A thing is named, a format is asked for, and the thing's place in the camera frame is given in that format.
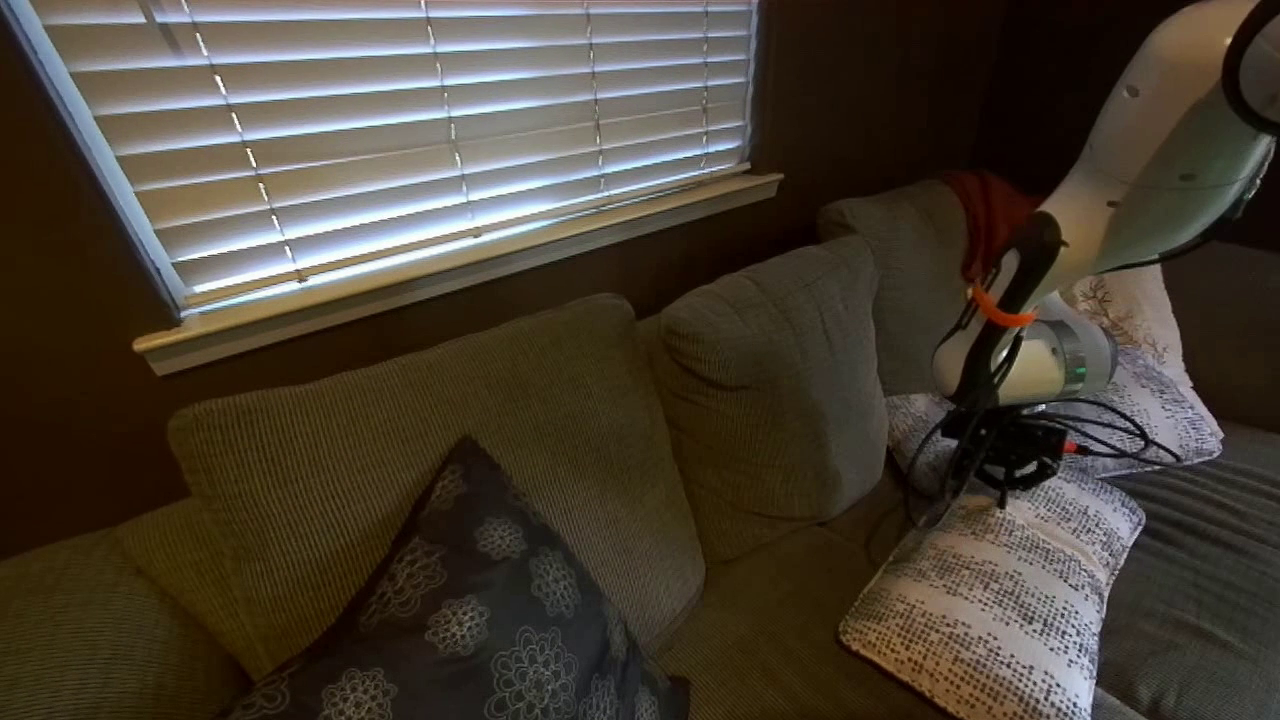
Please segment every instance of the brown wall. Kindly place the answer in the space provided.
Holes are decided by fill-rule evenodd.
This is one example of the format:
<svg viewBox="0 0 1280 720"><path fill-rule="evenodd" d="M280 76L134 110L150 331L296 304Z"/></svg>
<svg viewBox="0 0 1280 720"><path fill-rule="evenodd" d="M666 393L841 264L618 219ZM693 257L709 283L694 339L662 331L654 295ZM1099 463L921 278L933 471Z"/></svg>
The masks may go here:
<svg viewBox="0 0 1280 720"><path fill-rule="evenodd" d="M126 339L165 309L0 31L0 556L102 529L183 490L165 420L201 398L296 382L582 290L641 311L806 241L810 213L964 162L1007 0L764 0L755 162L774 202L440 295L362 325L157 381Z"/></svg>

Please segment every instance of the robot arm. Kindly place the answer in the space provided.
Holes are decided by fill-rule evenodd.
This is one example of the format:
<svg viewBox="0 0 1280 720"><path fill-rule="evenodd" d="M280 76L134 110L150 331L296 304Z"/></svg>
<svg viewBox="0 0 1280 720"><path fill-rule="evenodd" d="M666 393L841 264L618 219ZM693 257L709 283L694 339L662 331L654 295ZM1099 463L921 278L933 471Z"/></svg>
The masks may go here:
<svg viewBox="0 0 1280 720"><path fill-rule="evenodd" d="M957 409L1039 405L1109 381L1109 339L1056 286L1191 242L1274 153L1280 0L1165 18L1113 87L1076 168L1007 241L936 352Z"/></svg>

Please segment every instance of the gray couch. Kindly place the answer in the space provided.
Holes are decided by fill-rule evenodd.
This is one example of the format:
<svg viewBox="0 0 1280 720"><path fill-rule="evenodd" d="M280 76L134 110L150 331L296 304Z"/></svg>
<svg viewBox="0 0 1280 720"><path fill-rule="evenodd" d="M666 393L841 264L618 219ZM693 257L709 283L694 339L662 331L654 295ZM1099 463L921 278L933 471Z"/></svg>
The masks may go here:
<svg viewBox="0 0 1280 720"><path fill-rule="evenodd" d="M302 650L471 432L693 714L940 714L835 643L904 535L882 463L892 266L860 229L635 318L590 295L173 420L190 496L0 562L0 714L214 714ZM1145 507L1094 714L1274 714L1280 434L1120 478Z"/></svg>

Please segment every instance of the window blind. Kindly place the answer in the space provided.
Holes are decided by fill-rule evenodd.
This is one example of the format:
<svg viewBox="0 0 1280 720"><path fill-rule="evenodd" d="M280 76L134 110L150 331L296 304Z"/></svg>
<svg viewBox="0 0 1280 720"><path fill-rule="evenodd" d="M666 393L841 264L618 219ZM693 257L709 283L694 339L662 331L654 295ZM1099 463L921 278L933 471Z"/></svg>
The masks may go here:
<svg viewBox="0 0 1280 720"><path fill-rule="evenodd" d="M755 0L12 0L183 317L746 168Z"/></svg>

